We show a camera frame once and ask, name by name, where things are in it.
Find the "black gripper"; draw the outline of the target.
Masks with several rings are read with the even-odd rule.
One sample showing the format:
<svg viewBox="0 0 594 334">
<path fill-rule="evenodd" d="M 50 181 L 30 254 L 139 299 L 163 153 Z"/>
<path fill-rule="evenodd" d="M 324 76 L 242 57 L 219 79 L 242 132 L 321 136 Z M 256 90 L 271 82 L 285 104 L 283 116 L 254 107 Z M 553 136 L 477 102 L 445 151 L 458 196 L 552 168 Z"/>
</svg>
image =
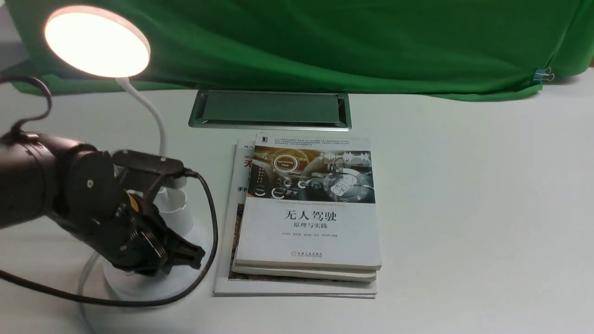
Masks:
<svg viewBox="0 0 594 334">
<path fill-rule="evenodd" d="M 133 208 L 122 188 L 61 190 L 61 228 L 103 256 L 115 268 L 155 276 L 174 266 L 201 269 L 205 250 Z"/>
</svg>

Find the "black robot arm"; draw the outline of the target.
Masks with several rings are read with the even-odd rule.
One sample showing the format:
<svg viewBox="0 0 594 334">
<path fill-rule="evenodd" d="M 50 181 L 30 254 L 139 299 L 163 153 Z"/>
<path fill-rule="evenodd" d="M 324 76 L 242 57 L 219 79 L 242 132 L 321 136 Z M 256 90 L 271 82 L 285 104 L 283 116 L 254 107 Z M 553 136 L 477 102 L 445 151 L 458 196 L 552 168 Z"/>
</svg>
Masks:
<svg viewBox="0 0 594 334">
<path fill-rule="evenodd" d="M 26 133 L 1 139 L 0 162 L 2 228 L 48 217 L 119 270 L 201 268 L 205 250 L 170 229 L 153 203 L 183 177 L 182 161 Z"/>
</svg>

